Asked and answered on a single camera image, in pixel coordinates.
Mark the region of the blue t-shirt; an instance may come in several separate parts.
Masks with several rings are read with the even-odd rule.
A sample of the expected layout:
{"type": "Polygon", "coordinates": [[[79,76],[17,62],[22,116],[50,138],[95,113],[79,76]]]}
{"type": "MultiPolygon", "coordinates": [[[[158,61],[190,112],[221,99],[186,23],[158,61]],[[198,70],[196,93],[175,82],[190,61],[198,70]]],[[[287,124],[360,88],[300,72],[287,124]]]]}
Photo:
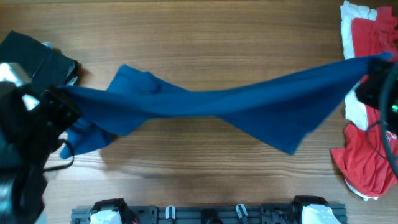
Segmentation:
{"type": "Polygon", "coordinates": [[[293,154],[367,74],[372,60],[373,56],[352,58],[217,91],[189,91],[123,65],[106,90],[64,87],[83,113],[68,130],[68,139],[76,154],[84,154],[151,119],[216,116],[293,154]]]}

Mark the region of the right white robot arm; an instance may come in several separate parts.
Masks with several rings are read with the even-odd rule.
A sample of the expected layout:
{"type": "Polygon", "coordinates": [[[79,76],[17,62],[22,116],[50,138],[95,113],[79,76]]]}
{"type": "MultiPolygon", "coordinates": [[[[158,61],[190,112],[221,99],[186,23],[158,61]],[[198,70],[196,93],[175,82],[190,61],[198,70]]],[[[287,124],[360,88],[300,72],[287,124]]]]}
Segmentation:
{"type": "Polygon", "coordinates": [[[397,63],[373,59],[369,64],[368,78],[355,90],[358,100],[379,110],[379,120],[368,129],[380,126],[384,148],[383,158],[397,176],[397,155],[390,147],[387,133],[397,134],[397,63]]]}

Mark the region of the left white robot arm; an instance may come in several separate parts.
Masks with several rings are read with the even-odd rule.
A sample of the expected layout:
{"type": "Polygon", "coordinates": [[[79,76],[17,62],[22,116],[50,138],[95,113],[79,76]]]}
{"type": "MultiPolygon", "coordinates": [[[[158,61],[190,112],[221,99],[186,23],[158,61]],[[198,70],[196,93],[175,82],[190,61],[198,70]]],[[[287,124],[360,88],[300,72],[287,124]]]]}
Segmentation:
{"type": "Polygon", "coordinates": [[[46,172],[73,163],[46,167],[51,153],[66,145],[60,138],[81,110],[59,88],[44,91],[32,84],[17,63],[1,64],[1,223],[35,223],[44,210],[46,172]]]}

